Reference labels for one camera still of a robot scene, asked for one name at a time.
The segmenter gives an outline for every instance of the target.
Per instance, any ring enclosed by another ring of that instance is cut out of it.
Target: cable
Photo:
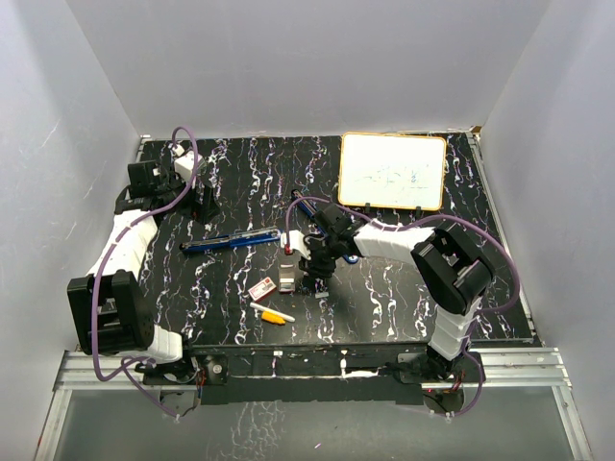
[[[91,309],[91,341],[92,341],[92,361],[94,363],[94,373],[96,374],[96,377],[101,380],[101,381],[109,381],[111,379],[113,379],[114,377],[116,377],[118,374],[120,374],[121,372],[124,372],[126,374],[126,376],[128,377],[128,379],[131,381],[131,383],[139,390],[143,393],[143,395],[145,395],[149,400],[153,401],[156,406],[158,406],[160,409],[162,409],[165,413],[175,417],[175,418],[179,418],[179,414],[174,412],[173,410],[170,410],[168,408],[166,408],[164,405],[162,405],[156,398],[154,398],[152,395],[150,395],[139,383],[138,381],[136,381],[136,379],[130,374],[128,367],[136,362],[143,362],[143,361],[148,361],[150,363],[154,363],[154,361],[148,357],[137,357],[137,358],[133,358],[133,357],[124,357],[122,358],[121,361],[121,366],[117,369],[114,370],[113,372],[111,372],[109,375],[104,376],[102,373],[102,370],[100,368],[100,357],[99,357],[99,353],[98,353],[98,298],[100,296],[100,283],[101,283],[101,279],[103,276],[103,272],[105,270],[105,266],[107,265],[107,263],[109,262],[109,259],[111,258],[111,255],[113,254],[113,251],[115,250],[115,247],[117,247],[117,245],[119,244],[119,242],[121,241],[122,238],[124,238],[124,236],[130,231],[130,229],[132,229],[134,226],[136,226],[138,223],[140,223],[141,221],[143,221],[144,219],[147,219],[149,217],[152,216],[156,216],[157,214],[161,214],[164,213],[165,211],[168,211],[170,209],[172,209],[173,207],[175,207],[175,205],[177,205],[184,197],[185,195],[189,192],[189,190],[192,187],[192,184],[194,183],[194,180],[196,178],[196,173],[198,171],[198,166],[199,166],[199,149],[197,147],[196,144],[196,138],[194,136],[194,133],[192,132],[192,130],[188,127],[178,127],[175,130],[173,130],[173,134],[172,134],[172,142],[173,142],[173,147],[177,146],[178,141],[177,141],[177,133],[179,130],[184,130],[188,137],[190,138],[190,143],[192,144],[192,151],[194,153],[194,165],[192,166],[192,173],[190,175],[190,179],[186,182],[185,184],[185,188],[184,190],[182,190],[182,192],[180,193],[180,195],[178,195],[175,200],[173,200],[170,204],[166,205],[166,206],[161,206],[160,208],[154,209],[152,211],[148,211],[147,213],[137,217],[136,219],[134,219],[134,221],[129,224],[126,228],[124,228],[115,238],[115,241],[113,243],[110,244],[109,248],[107,249],[107,252],[105,253],[105,255],[103,256],[103,259],[100,263],[100,266],[98,267],[98,271],[96,271],[96,276],[94,277],[94,287],[92,289],[92,309]]]
[[[303,200],[311,200],[313,202],[320,202],[320,203],[327,203],[327,204],[332,203],[331,200],[321,199],[320,197],[301,197],[291,202],[291,204],[288,206],[288,210],[286,211],[286,242],[290,242],[290,212],[292,211],[293,207],[295,207],[297,204],[299,204],[299,202],[302,202]],[[497,307],[481,309],[479,311],[479,314],[480,315],[484,315],[488,313],[502,314],[503,312],[506,312],[507,310],[509,310],[519,300],[519,295],[521,293],[521,281],[519,279],[519,272],[517,271],[517,266],[515,265],[512,258],[508,255],[504,247],[500,244],[500,242],[498,242],[488,232],[479,228],[475,224],[472,224],[466,221],[465,219],[461,219],[456,216],[452,216],[450,214],[434,214],[432,216],[427,216],[423,219],[419,219],[417,221],[414,221],[413,223],[406,224],[404,226],[392,226],[392,225],[381,223],[380,221],[377,221],[376,219],[372,219],[369,216],[363,213],[360,213],[358,211],[354,211],[353,209],[349,209],[346,206],[342,206],[338,204],[335,204],[335,205],[338,208],[356,216],[357,218],[362,219],[363,221],[368,222],[372,226],[382,231],[393,231],[393,232],[407,231],[409,229],[419,228],[421,226],[426,225],[427,223],[431,223],[433,221],[440,221],[440,220],[453,221],[455,223],[459,223],[462,226],[465,226],[466,228],[470,229],[471,231],[474,231],[475,233],[477,233],[478,235],[486,239],[491,245],[495,247],[498,253],[502,255],[502,257],[506,261],[506,264],[508,265],[508,268],[510,269],[510,273],[512,275],[512,281],[513,281],[513,291],[506,303],[504,303],[503,305],[499,305]]]
[[[442,408],[442,411],[444,411],[444,413],[448,413],[449,410],[447,410],[444,405],[442,404],[442,402],[440,400],[438,400],[436,397],[434,396],[430,396],[429,394],[426,394],[425,392],[423,393],[423,397],[427,397],[428,399],[433,400],[435,403],[437,403],[437,405]]]

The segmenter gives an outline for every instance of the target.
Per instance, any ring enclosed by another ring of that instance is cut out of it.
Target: white enclosure wall
[[[2,0],[0,49],[0,458],[21,460],[77,344],[66,285],[109,236],[137,135],[63,0]]]
[[[482,125],[546,0],[67,0],[140,133]]]
[[[599,460],[615,455],[614,23],[610,0],[553,2],[482,136],[536,327]]]

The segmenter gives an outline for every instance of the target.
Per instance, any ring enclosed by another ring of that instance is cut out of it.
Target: purple cable
[[[102,370],[100,368],[100,357],[98,353],[98,298],[100,296],[100,282],[103,276],[103,271],[105,270],[105,266],[109,262],[109,259],[111,258],[111,255],[113,254],[113,251],[115,250],[115,247],[120,242],[120,240],[129,232],[129,230],[133,226],[136,226],[138,223],[140,223],[144,219],[147,219],[151,216],[156,216],[157,214],[164,213],[165,211],[172,209],[176,204],[178,204],[185,197],[185,194],[187,194],[190,188],[192,187],[192,183],[194,182],[194,179],[196,178],[196,173],[197,173],[198,166],[199,166],[199,149],[196,145],[196,139],[194,137],[194,133],[188,127],[178,127],[175,130],[173,130],[173,134],[172,134],[173,147],[177,146],[177,132],[179,130],[184,130],[188,134],[188,137],[190,138],[190,143],[192,144],[192,151],[194,154],[194,165],[192,166],[192,174],[190,175],[189,181],[186,182],[184,190],[182,190],[180,195],[178,195],[173,202],[171,202],[170,204],[166,206],[161,206],[160,208],[154,209],[152,211],[149,211],[139,216],[138,218],[134,219],[134,221],[130,225],[128,225],[119,234],[117,234],[117,237],[115,238],[115,242],[110,244],[109,248],[107,249],[107,252],[103,256],[103,260],[101,261],[100,266],[98,267],[98,271],[96,271],[96,276],[94,277],[94,287],[92,289],[92,311],[91,311],[92,361],[94,363],[94,373],[96,374],[96,377],[101,381],[109,381],[113,379],[114,377],[116,377],[121,372],[124,372],[126,376],[129,378],[129,380],[136,386],[136,388],[139,391],[141,391],[145,396],[147,396],[150,400],[155,400],[155,399],[140,384],[138,384],[138,382],[130,375],[130,372],[128,371],[128,368],[127,368],[136,362],[142,362],[143,361],[142,359],[144,357],[139,357],[139,358],[124,357],[122,359],[121,366],[117,370],[114,370],[107,376],[103,375]],[[160,408],[162,408],[166,413],[171,414],[173,416],[177,416],[175,412],[164,407],[164,405],[162,405],[158,401],[156,401],[156,404]]]
[[[156,397],[154,397],[149,392],[147,392],[145,388],[141,386],[141,384],[135,379],[135,377],[130,374],[127,368],[130,366],[130,362],[126,363],[127,358],[130,358],[130,357],[122,358],[122,366],[118,370],[123,371],[126,374],[126,377],[128,378],[128,380],[133,384],[133,386],[136,387],[136,389],[138,389],[145,397],[147,397],[160,410],[162,410],[167,415],[172,416],[173,418],[179,418],[180,416],[179,413],[171,410],[170,408],[167,408],[162,403],[160,403],[160,401]],[[148,357],[137,357],[137,358],[132,359],[131,361],[133,360],[143,362],[143,361],[148,360]]]

